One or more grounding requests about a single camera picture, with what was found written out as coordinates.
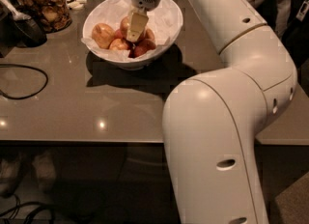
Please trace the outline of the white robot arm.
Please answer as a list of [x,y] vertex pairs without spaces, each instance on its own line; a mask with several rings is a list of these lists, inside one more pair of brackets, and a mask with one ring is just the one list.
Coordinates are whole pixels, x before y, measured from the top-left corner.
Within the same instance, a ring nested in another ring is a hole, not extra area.
[[[246,0],[188,0],[224,63],[166,99],[163,141],[182,224],[268,224],[256,135],[291,103],[296,68]],[[159,0],[131,0],[129,35]]]

